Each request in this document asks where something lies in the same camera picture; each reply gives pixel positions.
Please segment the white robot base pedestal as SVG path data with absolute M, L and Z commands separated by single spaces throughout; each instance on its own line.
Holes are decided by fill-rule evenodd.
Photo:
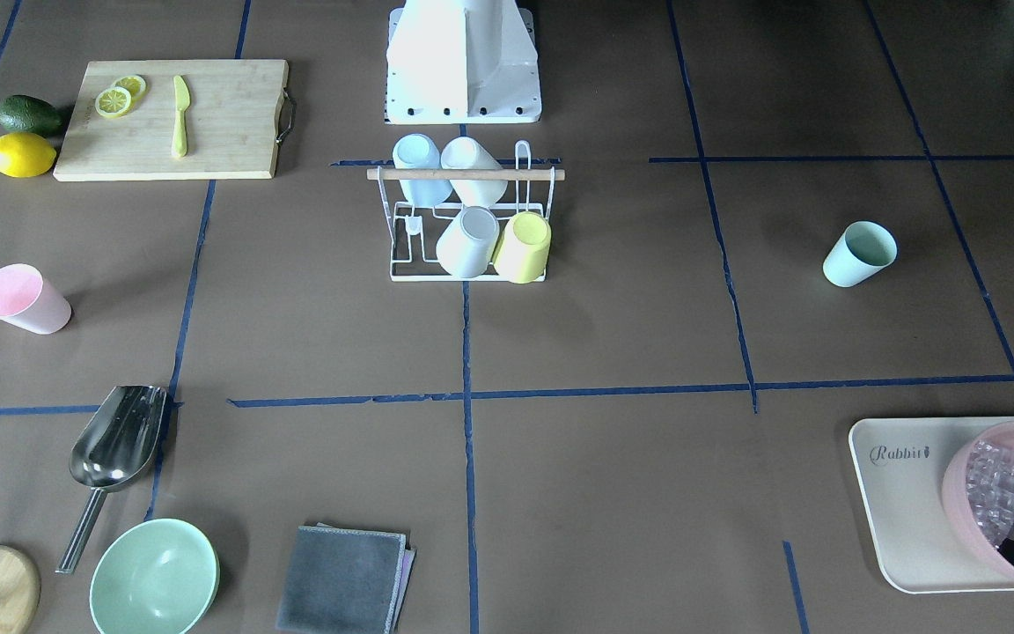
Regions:
M 515 1 L 407 1 L 389 15 L 384 120 L 524 124 L 542 115 L 538 39 Z

